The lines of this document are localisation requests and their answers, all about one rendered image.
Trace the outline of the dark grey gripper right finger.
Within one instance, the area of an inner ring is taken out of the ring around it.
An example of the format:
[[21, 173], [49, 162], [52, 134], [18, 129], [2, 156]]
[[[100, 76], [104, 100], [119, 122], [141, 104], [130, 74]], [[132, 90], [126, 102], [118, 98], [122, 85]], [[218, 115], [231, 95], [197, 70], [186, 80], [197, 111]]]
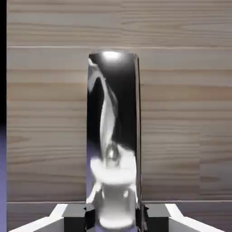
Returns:
[[142, 204], [141, 232], [225, 232], [184, 216], [176, 204]]

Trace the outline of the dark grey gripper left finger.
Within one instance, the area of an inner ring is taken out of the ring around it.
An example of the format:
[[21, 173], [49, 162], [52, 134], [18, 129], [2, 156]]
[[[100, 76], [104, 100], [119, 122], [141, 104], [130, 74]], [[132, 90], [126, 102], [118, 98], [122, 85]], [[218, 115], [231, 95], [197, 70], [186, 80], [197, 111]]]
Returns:
[[84, 203], [59, 203], [49, 216], [8, 232], [90, 232], [95, 226], [95, 210]]

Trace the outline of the light wood cabinet door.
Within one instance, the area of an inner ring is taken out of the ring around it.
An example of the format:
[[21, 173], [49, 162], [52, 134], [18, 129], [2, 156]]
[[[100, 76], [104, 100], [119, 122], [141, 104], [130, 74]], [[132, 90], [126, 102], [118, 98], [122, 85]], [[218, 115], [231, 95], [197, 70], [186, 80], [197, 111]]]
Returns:
[[[174, 204], [184, 216], [232, 232], [232, 201], [179, 201]], [[7, 229], [49, 216], [55, 206], [52, 202], [8, 203]]]
[[[90, 48], [10, 47], [10, 202], [85, 198]], [[136, 49], [142, 196], [232, 199], [232, 48]]]

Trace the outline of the shiny dark curved metal handle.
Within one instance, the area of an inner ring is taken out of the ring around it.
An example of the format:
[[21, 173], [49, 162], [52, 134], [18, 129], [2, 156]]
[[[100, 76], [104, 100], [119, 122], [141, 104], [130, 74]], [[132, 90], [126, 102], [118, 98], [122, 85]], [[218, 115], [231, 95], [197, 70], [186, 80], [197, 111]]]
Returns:
[[140, 80], [137, 55], [88, 56], [86, 232], [141, 230]]

